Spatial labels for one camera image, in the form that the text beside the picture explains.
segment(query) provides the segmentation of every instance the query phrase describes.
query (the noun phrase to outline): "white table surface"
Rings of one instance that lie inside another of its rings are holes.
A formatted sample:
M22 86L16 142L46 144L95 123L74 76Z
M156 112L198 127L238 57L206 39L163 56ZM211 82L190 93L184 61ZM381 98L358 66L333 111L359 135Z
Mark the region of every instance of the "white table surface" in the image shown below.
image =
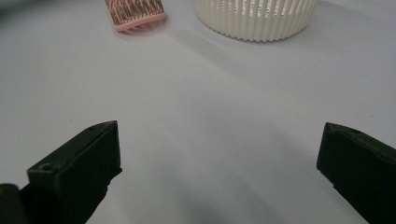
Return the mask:
M365 223L317 169L326 121L396 147L396 1L322 0L275 43L205 27L192 0L119 35L105 1L0 14L0 182L119 122L123 172L88 223Z

